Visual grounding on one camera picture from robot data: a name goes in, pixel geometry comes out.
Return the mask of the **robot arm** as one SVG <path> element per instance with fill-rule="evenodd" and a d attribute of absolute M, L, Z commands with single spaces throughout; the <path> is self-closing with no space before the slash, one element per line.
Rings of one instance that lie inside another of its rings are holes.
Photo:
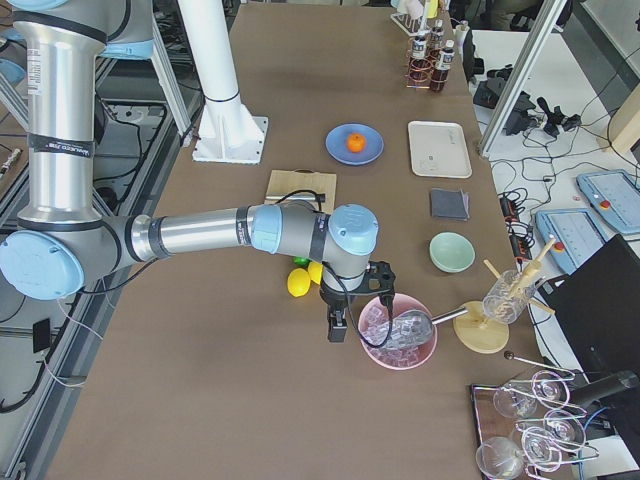
<path fill-rule="evenodd" d="M 284 196 L 272 204 L 186 216 L 139 214 L 129 192 L 114 209 L 94 204 L 98 58 L 149 60 L 180 133 L 185 110 L 149 1 L 16 1 L 14 25 L 26 43 L 29 200 L 1 245 L 1 271 L 23 295 L 58 300 L 92 294 L 93 283 L 133 264 L 178 253 L 250 246 L 321 264 L 328 338 L 344 339 L 352 300 L 394 301 L 394 274 L 371 259 L 378 222 L 348 204 L 326 213 Z"/>

